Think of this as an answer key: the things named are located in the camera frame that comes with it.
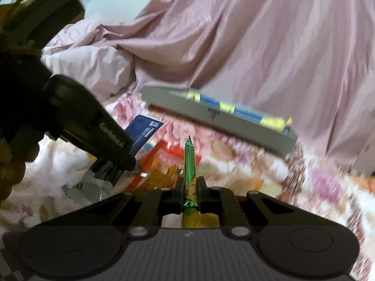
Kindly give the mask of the person's left hand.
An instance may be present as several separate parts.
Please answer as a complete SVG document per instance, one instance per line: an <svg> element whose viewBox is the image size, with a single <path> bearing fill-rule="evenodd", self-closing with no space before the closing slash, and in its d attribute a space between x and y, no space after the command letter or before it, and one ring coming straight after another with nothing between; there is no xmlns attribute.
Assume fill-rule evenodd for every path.
<svg viewBox="0 0 375 281"><path fill-rule="evenodd" d="M4 138L1 138L1 202L7 199L13 187L24 177L26 163L35 161L39 153L39 144L34 144L25 157L16 157Z"/></svg>

